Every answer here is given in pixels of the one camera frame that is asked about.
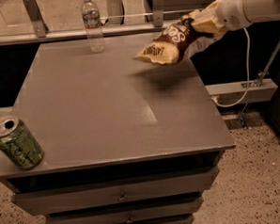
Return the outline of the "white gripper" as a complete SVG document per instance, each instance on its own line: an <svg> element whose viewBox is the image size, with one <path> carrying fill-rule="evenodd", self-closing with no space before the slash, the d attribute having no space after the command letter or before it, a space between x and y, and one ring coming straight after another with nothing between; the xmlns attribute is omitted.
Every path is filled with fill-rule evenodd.
<svg viewBox="0 0 280 224"><path fill-rule="evenodd" d="M181 16L191 18L196 32L210 33L215 36L224 34L227 29L237 31L251 25L244 10L244 0L215 0L203 9L196 9Z"/></svg>

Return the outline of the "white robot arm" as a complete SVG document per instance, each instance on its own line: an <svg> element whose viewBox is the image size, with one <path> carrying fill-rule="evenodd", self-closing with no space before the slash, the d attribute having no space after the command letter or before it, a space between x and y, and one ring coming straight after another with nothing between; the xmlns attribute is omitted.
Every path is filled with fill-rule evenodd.
<svg viewBox="0 0 280 224"><path fill-rule="evenodd" d="M199 33L237 31L254 23L280 21L280 0L216 0L182 19L190 19Z"/></svg>

